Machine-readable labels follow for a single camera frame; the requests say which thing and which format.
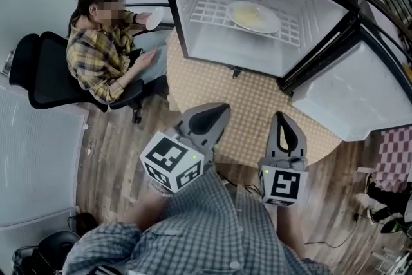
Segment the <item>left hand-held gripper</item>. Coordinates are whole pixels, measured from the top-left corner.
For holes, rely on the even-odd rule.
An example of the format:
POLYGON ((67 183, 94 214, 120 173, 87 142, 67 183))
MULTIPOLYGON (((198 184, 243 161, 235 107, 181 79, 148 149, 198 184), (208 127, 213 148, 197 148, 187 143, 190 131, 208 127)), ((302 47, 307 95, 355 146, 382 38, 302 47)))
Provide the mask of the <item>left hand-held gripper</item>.
POLYGON ((227 103, 207 103, 185 111, 179 126, 156 132, 140 155, 148 176, 172 193, 199 179, 212 168, 230 114, 227 103))

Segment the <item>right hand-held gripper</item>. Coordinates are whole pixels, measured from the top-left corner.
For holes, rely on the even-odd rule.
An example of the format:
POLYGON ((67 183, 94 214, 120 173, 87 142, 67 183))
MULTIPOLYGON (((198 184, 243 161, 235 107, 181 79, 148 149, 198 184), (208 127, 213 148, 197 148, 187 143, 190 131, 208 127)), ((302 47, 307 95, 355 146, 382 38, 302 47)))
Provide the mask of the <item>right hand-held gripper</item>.
POLYGON ((303 130, 291 117, 277 111, 270 124, 266 157, 258 163, 264 204, 290 207, 302 198, 308 178, 306 153, 307 141, 303 130), (285 144, 280 144, 282 136, 285 144), (275 158, 285 154, 292 157, 275 158))

